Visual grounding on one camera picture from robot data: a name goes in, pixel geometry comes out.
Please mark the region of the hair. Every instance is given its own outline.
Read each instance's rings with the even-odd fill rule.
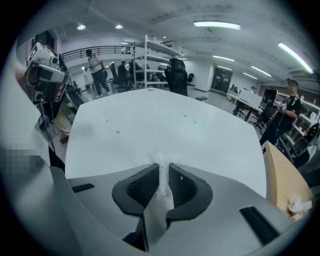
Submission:
[[[291,79],[291,80],[288,82],[288,85],[290,85],[290,84],[293,84],[293,85],[299,87],[299,84],[298,84],[298,82],[297,82],[296,80],[292,80],[292,79]]]
[[[87,50],[85,51],[85,54],[86,54],[87,57],[90,57],[91,53],[92,53],[92,50],[91,50],[91,49],[87,49]]]

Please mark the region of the black rectangular strip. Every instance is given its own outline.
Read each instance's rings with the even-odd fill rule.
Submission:
[[[94,187],[95,187],[94,185],[88,183],[88,184],[83,184],[83,185],[79,185],[79,186],[73,186],[72,190],[73,190],[74,193],[78,193],[78,192],[81,192],[81,191],[92,189]]]
[[[239,211],[264,246],[279,236],[279,233],[255,207],[246,207]]]

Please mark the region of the recessed light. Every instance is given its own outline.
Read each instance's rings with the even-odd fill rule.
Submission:
[[[251,78],[253,78],[253,79],[257,80],[257,78],[255,78],[255,77],[254,77],[254,76],[252,76],[252,75],[249,75],[249,74],[247,74],[247,73],[243,73],[243,74],[245,74],[246,76],[251,77]]]
[[[233,30],[240,30],[241,26],[235,23],[223,22],[223,21],[194,21],[193,24],[196,27],[219,27]]]
[[[264,73],[265,75],[267,75],[268,77],[271,77],[271,75],[269,75],[267,72],[262,71],[261,69],[255,67],[255,66],[251,66],[251,68],[260,71],[261,73]]]
[[[85,25],[79,25],[79,26],[77,27],[78,30],[84,30],[85,28],[86,28]]]
[[[227,61],[232,61],[234,62],[235,60],[232,59],[232,58],[226,58],[226,57],[221,57],[221,56],[215,56],[215,55],[212,55],[212,57],[214,58],[218,58],[218,59],[223,59],[223,60],[227,60]]]
[[[279,43],[278,46],[285,50],[288,54],[290,54],[292,57],[294,57],[310,74],[313,74],[314,71],[309,67],[309,65],[298,55],[296,54],[292,49],[290,49],[288,46],[286,46],[284,43]]]
[[[222,69],[226,69],[226,70],[232,70],[231,68],[225,67],[225,66],[219,66],[217,65],[217,67],[222,68]]]

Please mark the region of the gray floor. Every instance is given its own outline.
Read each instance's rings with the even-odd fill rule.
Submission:
[[[106,92],[106,90],[102,89],[102,95],[104,97],[107,97],[109,95],[112,95],[114,94],[112,88],[110,88],[110,92]],[[226,100],[226,96],[222,95],[222,94],[219,94],[219,93],[216,93],[216,92],[213,92],[213,91],[207,91],[207,92],[204,92],[204,91],[200,91],[200,90],[197,90],[195,89],[193,86],[188,86],[188,96],[191,97],[191,98],[196,98],[196,97],[200,97],[200,96],[205,96],[207,97],[208,99],[205,100],[204,102],[207,103],[207,104],[210,104],[212,106],[215,106],[219,109],[222,109],[230,114],[232,114],[234,108],[235,108],[235,105]],[[95,89],[90,89],[90,90],[87,90],[87,91],[84,91],[80,97],[81,99],[83,100],[84,103],[87,103],[87,102],[90,102],[90,101],[94,101],[96,99],[96,96],[97,96],[97,91]],[[241,115],[241,116],[237,116],[238,118],[240,119],[245,119],[245,116],[244,115]],[[249,121],[253,121],[255,122],[256,120],[251,116],[249,117],[248,119],[248,122]],[[257,137],[258,139],[261,138],[261,134],[260,134],[260,131],[256,128],[256,134],[257,134]],[[65,162],[66,161],[66,152],[67,152],[67,145],[68,143],[65,143],[65,144],[61,144],[59,139],[60,139],[60,134],[59,135],[55,135],[53,132],[52,132],[52,128],[49,129],[49,133],[51,134],[51,136],[53,137],[53,144],[54,144],[54,147],[55,147],[55,152],[56,152],[56,155],[63,161]]]

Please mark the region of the black monitor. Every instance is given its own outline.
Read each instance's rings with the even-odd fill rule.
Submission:
[[[277,97],[278,90],[274,89],[265,89],[262,102],[266,105],[273,106],[275,99]]]

